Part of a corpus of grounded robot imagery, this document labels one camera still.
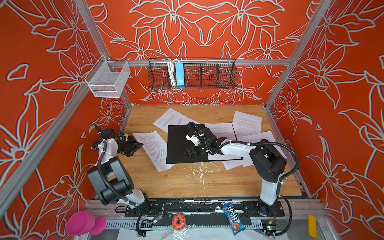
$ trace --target red wall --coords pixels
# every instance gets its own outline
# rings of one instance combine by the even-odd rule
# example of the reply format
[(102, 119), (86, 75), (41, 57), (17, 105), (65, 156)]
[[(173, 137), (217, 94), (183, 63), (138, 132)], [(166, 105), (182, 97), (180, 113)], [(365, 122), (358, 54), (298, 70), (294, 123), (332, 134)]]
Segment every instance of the red wall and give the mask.
[[(317, 1), (87, 0), (114, 60), (154, 57), (289, 58)], [(261, 104), (283, 66), (238, 68), (239, 86), (227, 90), (151, 90), (148, 71), (132, 69), (130, 101), (154, 104)]]
[[(0, 187), (76, 92), (100, 57), (76, 5), (65, 1), (0, 3)], [(0, 220), (1, 239), (63, 239), (64, 225), (95, 192), (86, 171), (93, 124), (120, 128), (120, 99), (88, 93)]]
[(383, 12), (335, 0), (272, 108), (341, 239), (384, 238)]

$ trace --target pink bowl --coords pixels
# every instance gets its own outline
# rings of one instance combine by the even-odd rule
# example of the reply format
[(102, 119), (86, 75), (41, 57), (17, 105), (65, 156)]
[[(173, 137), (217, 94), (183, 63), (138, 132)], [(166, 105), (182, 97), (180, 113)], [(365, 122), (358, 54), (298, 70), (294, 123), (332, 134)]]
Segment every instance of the pink bowl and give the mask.
[(89, 232), (95, 225), (95, 217), (86, 211), (74, 213), (65, 227), (70, 236), (83, 235)]

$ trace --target yellow bar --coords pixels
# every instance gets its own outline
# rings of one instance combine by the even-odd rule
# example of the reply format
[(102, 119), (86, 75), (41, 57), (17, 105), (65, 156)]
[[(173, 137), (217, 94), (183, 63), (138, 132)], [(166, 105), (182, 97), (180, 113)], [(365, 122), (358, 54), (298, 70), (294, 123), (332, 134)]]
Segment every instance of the yellow bar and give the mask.
[(317, 238), (316, 218), (311, 215), (308, 215), (308, 235), (313, 238)]

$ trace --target white cable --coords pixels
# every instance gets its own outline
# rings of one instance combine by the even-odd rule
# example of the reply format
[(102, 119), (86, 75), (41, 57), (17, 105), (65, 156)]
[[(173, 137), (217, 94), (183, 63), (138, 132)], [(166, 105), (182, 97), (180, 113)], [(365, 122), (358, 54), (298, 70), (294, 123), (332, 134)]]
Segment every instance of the white cable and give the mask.
[(174, 77), (174, 69), (175, 69), (175, 62), (180, 62), (178, 59), (174, 59), (173, 61), (171, 59), (167, 60), (167, 65), (168, 65), (168, 73), (169, 73), (169, 78), (170, 78), (170, 83), (172, 86), (176, 86), (176, 80)]

